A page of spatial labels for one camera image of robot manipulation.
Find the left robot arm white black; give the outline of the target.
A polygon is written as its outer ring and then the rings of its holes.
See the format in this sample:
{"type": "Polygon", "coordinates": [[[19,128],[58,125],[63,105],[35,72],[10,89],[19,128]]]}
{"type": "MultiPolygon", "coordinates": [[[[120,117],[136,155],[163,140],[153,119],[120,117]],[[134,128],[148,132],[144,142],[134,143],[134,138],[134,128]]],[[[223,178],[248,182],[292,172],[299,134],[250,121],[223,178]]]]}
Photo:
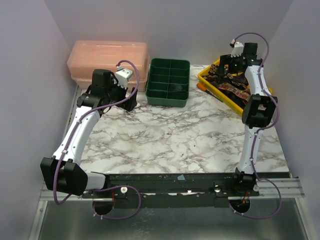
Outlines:
{"type": "Polygon", "coordinates": [[[45,157],[40,169],[49,190],[80,196],[93,190],[99,197],[110,194],[106,176],[86,172],[80,164],[89,136],[105,110],[116,106],[130,112],[137,105],[136,88],[126,96],[134,72],[118,66],[116,72],[95,69],[88,89],[77,99],[73,121],[58,149],[45,157]]]}

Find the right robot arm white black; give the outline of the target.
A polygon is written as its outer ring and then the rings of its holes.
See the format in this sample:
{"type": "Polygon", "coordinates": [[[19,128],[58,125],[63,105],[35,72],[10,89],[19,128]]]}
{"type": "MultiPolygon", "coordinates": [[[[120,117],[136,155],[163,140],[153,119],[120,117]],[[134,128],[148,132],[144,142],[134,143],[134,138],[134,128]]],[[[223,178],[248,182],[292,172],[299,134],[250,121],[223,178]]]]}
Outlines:
{"type": "Polygon", "coordinates": [[[257,43],[231,41],[231,54],[220,57],[218,72],[228,66],[230,74],[243,73],[250,88],[250,98],[242,112],[244,124],[244,145],[240,161],[227,193],[240,197],[254,190],[257,184],[255,166],[262,133],[268,128],[276,110],[278,99],[272,97],[264,78],[264,61],[257,58],[257,43]]]}

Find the dark paisley tie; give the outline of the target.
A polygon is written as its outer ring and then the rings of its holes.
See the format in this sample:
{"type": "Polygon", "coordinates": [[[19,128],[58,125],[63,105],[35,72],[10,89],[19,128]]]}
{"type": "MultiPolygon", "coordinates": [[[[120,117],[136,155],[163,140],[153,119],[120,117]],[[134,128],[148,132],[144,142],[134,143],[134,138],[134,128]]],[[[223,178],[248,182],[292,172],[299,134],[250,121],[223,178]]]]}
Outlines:
{"type": "MultiPolygon", "coordinates": [[[[236,76],[233,76],[232,74],[228,73],[228,68],[224,68],[224,74],[218,75],[218,65],[215,65],[214,63],[210,66],[210,69],[208,71],[208,75],[204,76],[204,78],[215,88],[218,89],[218,86],[223,83],[229,83],[233,85],[234,87],[238,88],[239,90],[243,90],[251,95],[249,83],[244,76],[244,74],[237,74],[236,76]]],[[[232,92],[226,91],[226,90],[219,90],[224,95],[226,95],[232,102],[234,102],[236,105],[238,105],[240,108],[244,109],[247,105],[248,101],[245,101],[237,96],[235,96],[232,92]]]]}

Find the colourful patterned tie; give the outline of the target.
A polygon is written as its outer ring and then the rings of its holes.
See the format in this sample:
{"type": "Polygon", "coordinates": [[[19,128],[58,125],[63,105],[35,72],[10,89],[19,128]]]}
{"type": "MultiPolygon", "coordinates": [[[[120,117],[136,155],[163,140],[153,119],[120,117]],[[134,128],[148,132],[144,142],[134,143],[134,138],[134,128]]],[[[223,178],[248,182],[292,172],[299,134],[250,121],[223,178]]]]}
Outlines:
{"type": "Polygon", "coordinates": [[[233,93],[236,97],[243,99],[245,101],[249,101],[251,95],[246,91],[240,90],[229,83],[222,83],[218,86],[219,90],[225,90],[233,93]]]}

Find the yellow plastic tray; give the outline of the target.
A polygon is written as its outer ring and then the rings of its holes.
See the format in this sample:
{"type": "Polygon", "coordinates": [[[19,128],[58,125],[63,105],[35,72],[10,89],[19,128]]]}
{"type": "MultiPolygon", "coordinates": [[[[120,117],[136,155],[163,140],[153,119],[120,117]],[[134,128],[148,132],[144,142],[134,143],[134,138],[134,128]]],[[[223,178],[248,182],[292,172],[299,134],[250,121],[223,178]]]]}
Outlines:
{"type": "Polygon", "coordinates": [[[222,55],[198,74],[199,83],[241,116],[255,89],[245,77],[245,71],[247,67],[259,66],[262,62],[252,54],[238,57],[222,55]]]}

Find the pink translucent storage box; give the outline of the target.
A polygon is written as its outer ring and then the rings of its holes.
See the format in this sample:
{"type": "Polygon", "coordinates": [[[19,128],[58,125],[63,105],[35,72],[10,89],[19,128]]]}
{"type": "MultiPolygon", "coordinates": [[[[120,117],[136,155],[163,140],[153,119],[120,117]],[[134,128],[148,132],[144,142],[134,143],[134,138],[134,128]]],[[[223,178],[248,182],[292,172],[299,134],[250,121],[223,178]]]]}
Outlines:
{"type": "Polygon", "coordinates": [[[150,55],[144,42],[78,40],[67,61],[71,78],[81,89],[92,83],[95,69],[117,71],[116,64],[121,60],[132,62],[139,71],[138,91],[146,90],[150,68],[150,55]]]}

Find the green divided organizer tray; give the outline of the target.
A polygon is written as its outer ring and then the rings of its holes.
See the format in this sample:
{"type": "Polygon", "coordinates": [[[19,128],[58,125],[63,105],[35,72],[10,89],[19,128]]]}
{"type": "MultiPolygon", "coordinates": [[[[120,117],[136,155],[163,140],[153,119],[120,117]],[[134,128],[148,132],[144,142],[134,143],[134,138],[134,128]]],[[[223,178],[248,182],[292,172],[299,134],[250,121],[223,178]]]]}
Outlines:
{"type": "Polygon", "coordinates": [[[148,104],[185,107],[189,99],[190,68],[190,62],[184,59],[152,59],[145,91],[148,104]]]}

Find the orange handled tool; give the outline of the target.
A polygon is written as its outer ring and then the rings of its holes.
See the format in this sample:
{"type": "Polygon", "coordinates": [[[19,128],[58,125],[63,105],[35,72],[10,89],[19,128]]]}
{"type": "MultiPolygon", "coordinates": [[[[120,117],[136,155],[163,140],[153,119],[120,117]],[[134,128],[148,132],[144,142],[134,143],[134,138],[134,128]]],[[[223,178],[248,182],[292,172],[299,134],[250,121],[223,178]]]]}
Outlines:
{"type": "Polygon", "coordinates": [[[212,92],[210,92],[202,83],[198,82],[196,84],[197,88],[203,92],[205,92],[208,95],[211,95],[212,97],[214,97],[215,99],[217,99],[220,102],[223,102],[221,99],[219,99],[217,96],[215,96],[212,92]]]}

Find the black mounting base plate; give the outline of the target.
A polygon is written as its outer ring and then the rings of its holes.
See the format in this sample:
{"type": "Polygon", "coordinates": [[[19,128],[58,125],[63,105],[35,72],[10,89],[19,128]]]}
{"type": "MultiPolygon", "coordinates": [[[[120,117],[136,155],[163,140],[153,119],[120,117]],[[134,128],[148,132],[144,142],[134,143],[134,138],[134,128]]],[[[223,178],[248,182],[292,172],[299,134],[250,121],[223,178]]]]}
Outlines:
{"type": "Polygon", "coordinates": [[[229,197],[257,197],[256,178],[242,173],[108,174],[107,191],[89,190],[84,199],[116,208],[227,208],[229,197]]]}

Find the aluminium rail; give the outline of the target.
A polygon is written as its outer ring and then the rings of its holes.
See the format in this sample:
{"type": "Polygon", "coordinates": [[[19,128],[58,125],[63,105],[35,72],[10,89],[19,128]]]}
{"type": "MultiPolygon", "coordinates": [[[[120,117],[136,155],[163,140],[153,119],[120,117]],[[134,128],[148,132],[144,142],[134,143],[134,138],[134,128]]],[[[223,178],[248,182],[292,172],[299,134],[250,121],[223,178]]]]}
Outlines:
{"type": "MultiPolygon", "coordinates": [[[[299,178],[277,178],[277,179],[271,179],[273,183],[277,186],[279,189],[279,192],[281,194],[282,199],[285,198],[303,198],[304,197],[304,191],[301,186],[299,178]]],[[[260,181],[257,183],[257,187],[254,187],[253,191],[248,191],[247,197],[249,198],[266,198],[266,199],[272,199],[277,198],[279,196],[279,193],[274,185],[272,185],[270,182],[267,181],[260,181]]],[[[222,186],[216,185],[213,188],[214,197],[225,197],[229,200],[237,200],[242,199],[245,193],[237,193],[236,195],[232,195],[231,193],[227,193],[227,190],[223,190],[222,186]]],[[[201,197],[204,196],[205,192],[198,192],[198,191],[192,191],[187,190],[184,192],[177,192],[177,193],[142,193],[140,192],[141,199],[145,199],[146,197],[176,197],[176,196],[193,196],[193,197],[201,197]]],[[[57,193],[57,198],[59,201],[62,201],[67,195],[65,193],[57,193]]],[[[54,201],[53,193],[47,189],[42,189],[39,197],[40,201],[54,201]]],[[[84,193],[82,196],[70,196],[67,200],[69,201],[80,201],[80,200],[95,200],[95,201],[109,201],[111,200],[111,196],[103,196],[103,193],[84,193]]]]}

